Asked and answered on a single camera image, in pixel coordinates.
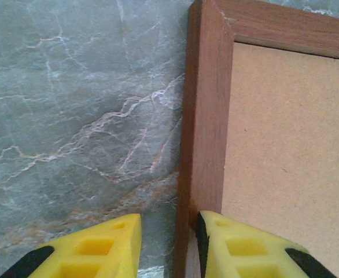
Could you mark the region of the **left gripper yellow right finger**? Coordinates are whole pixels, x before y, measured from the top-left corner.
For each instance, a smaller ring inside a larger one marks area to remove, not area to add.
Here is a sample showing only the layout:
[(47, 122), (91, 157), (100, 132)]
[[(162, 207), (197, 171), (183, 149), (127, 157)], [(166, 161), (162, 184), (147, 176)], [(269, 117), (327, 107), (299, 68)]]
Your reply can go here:
[(337, 278), (303, 246), (213, 211), (197, 215), (201, 278)]

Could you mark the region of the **brown wooden picture frame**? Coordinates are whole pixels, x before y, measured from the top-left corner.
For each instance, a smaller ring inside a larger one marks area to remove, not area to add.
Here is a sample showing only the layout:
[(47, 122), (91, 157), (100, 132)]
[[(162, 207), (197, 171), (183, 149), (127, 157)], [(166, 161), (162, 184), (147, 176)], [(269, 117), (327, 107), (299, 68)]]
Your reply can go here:
[(199, 277), (198, 212), (222, 208), (234, 44), (339, 59), (339, 18), (260, 0), (189, 8), (173, 278)]

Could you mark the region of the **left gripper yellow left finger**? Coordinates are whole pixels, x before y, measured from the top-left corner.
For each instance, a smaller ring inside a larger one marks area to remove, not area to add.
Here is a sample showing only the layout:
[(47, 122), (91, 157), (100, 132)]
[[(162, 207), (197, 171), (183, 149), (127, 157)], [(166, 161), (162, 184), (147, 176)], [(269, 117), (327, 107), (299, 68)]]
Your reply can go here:
[(137, 278), (140, 214), (53, 239), (26, 253), (0, 278)]

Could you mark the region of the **brown fibreboard backing board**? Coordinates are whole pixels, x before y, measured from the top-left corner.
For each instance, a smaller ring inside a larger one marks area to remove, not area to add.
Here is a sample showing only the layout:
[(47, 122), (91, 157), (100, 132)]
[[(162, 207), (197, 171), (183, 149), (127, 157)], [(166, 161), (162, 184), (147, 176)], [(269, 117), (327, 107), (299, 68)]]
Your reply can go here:
[(339, 60), (236, 43), (222, 213), (339, 278)]

